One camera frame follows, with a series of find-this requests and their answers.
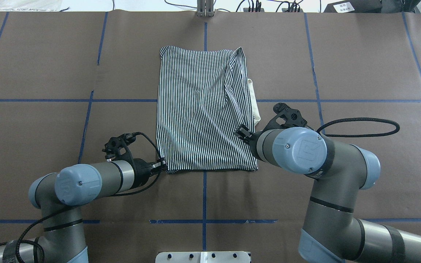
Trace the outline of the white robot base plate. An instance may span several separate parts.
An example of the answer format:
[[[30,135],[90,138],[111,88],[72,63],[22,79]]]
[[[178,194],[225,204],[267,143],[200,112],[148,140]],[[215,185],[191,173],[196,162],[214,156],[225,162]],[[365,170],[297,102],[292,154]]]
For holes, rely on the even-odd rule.
[[[156,263],[251,263],[250,252],[246,251],[182,251],[160,252]]]

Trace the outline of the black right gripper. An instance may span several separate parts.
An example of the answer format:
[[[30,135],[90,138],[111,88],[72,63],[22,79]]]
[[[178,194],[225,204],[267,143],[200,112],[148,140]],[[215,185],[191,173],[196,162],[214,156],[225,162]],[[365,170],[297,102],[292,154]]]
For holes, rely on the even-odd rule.
[[[258,140],[258,134],[251,131],[246,125],[240,125],[234,131],[234,135],[247,145],[254,145]]]

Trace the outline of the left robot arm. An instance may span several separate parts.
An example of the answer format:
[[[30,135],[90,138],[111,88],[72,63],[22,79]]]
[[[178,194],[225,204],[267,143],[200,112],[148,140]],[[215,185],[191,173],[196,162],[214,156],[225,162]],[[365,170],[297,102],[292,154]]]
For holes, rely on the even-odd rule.
[[[155,163],[134,159],[77,164],[47,174],[30,186],[30,203],[42,212],[18,238],[0,243],[0,263],[87,263],[81,207],[105,197],[141,193],[147,181],[167,170],[163,158]]]

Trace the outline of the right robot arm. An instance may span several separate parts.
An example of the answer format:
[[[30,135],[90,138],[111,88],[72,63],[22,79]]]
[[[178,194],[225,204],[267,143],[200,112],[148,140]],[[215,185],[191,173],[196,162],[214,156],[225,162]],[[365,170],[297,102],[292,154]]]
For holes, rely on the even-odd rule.
[[[359,190],[371,188],[381,167],[374,153],[331,140],[306,127],[235,135],[254,157],[314,180],[299,241],[309,263],[421,263],[421,236],[353,215]]]

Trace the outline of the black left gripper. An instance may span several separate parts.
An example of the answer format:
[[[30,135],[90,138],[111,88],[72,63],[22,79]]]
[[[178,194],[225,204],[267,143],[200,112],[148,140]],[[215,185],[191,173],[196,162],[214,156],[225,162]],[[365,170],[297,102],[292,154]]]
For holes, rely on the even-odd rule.
[[[134,185],[145,185],[150,177],[161,174],[167,168],[168,163],[165,159],[159,159],[155,163],[134,159]]]

